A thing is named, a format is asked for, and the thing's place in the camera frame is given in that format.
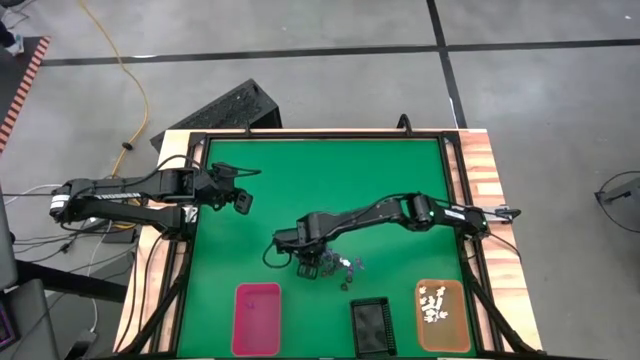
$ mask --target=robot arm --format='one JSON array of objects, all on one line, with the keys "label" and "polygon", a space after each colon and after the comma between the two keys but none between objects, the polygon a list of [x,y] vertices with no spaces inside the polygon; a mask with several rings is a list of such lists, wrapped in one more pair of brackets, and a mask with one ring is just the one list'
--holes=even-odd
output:
[{"label": "robot arm", "polygon": [[182,206],[154,210],[120,203],[120,200],[153,200],[178,205],[209,205],[214,210],[233,203],[246,215],[253,197],[236,188],[236,168],[223,163],[212,170],[196,168],[156,169],[145,177],[118,179],[74,179],[54,190],[49,215],[58,223],[82,221],[90,217],[151,225],[167,237],[188,238],[195,217]]},{"label": "robot arm", "polygon": [[298,275],[313,279],[327,242],[345,232],[384,223],[396,223],[409,231],[445,225],[470,236],[488,231],[480,208],[440,205],[434,198],[411,193],[389,196],[371,206],[339,214],[309,213],[297,221],[296,228],[276,231],[273,245],[278,253],[298,258]]}]

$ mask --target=green table surface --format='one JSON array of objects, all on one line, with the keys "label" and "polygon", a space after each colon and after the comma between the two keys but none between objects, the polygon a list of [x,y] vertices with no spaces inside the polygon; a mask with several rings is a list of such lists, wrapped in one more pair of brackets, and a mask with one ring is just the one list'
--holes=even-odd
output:
[{"label": "green table surface", "polygon": [[[233,356],[235,290],[255,282],[276,282],[282,289],[279,357],[353,357],[349,302],[379,296],[391,304],[398,356],[442,355],[418,343],[414,291],[420,279],[462,280],[451,229],[412,233],[385,224],[342,235],[330,247],[365,266],[356,269],[346,292],[340,289],[345,269],[307,280],[296,275],[295,259],[279,270],[262,263],[272,233],[295,227],[308,212],[353,210],[393,193],[446,198],[437,141],[214,140],[208,164],[220,161],[262,174],[237,179],[236,186],[254,196],[249,215],[232,206],[200,210],[180,357]],[[272,250],[268,260],[282,263],[286,256]]]}]

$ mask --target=pink plastic container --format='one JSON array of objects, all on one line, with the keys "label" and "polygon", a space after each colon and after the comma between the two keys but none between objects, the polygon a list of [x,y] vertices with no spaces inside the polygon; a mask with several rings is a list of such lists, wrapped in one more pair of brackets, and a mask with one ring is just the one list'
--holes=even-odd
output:
[{"label": "pink plastic container", "polygon": [[276,283],[236,288],[231,352],[235,356],[275,356],[280,352],[282,292]]}]

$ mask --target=black plastic container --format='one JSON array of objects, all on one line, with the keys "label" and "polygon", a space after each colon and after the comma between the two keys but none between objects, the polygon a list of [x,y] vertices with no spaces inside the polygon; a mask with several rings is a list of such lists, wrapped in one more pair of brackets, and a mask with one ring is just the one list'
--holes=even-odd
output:
[{"label": "black plastic container", "polygon": [[[253,80],[249,79],[187,116],[171,129],[282,129],[280,110]],[[164,131],[151,138],[160,152]]]},{"label": "black plastic container", "polygon": [[388,358],[398,354],[386,297],[352,300],[351,325],[357,358]]}]

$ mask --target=orange container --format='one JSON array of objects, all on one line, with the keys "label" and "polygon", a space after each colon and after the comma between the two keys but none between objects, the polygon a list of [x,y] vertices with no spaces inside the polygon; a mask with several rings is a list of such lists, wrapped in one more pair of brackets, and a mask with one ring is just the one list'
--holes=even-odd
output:
[{"label": "orange container", "polygon": [[457,280],[423,279],[416,285],[418,342],[426,351],[471,349],[464,288]]}]

